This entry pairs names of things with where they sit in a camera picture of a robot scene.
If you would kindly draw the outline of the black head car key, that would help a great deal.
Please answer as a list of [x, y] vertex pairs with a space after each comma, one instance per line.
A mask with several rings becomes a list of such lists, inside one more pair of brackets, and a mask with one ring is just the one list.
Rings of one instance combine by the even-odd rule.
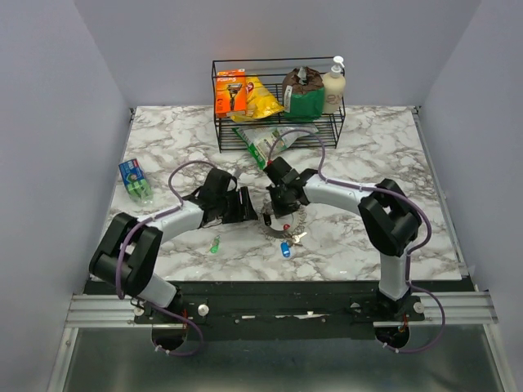
[[271, 217], [270, 217], [270, 214], [268, 214], [268, 213], [263, 213], [263, 214], [262, 214], [262, 217], [263, 217], [264, 225], [270, 227], [270, 226], [271, 226]]

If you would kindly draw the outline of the blue key tag with keys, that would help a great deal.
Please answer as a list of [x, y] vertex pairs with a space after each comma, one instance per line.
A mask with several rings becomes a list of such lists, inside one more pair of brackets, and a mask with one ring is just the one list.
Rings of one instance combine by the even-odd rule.
[[292, 234], [288, 238], [284, 239], [280, 244], [280, 249], [283, 257], [289, 258], [291, 256], [291, 249], [293, 247], [299, 247], [303, 245], [302, 239], [307, 235], [307, 232], [300, 234]]

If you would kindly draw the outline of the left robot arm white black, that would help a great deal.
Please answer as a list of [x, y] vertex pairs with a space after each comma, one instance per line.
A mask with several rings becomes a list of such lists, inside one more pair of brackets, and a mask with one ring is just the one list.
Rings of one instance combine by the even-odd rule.
[[237, 178], [212, 168], [203, 185], [179, 204], [141, 218], [119, 213], [110, 222], [89, 264], [89, 272], [114, 285], [119, 296], [153, 304], [165, 323], [181, 312], [178, 289], [154, 272], [160, 246], [175, 237], [212, 223], [236, 224], [258, 219], [248, 188]]

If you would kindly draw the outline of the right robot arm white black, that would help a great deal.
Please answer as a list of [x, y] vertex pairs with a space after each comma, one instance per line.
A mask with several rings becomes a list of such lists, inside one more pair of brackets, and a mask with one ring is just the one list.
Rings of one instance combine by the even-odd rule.
[[418, 236], [422, 217], [398, 184], [389, 179], [376, 185], [350, 184], [328, 179], [310, 168], [299, 173], [281, 157], [268, 162], [263, 171], [271, 181], [266, 189], [277, 217], [314, 203], [361, 218], [369, 241], [380, 256], [376, 310], [387, 320], [403, 314], [412, 292], [409, 246]]

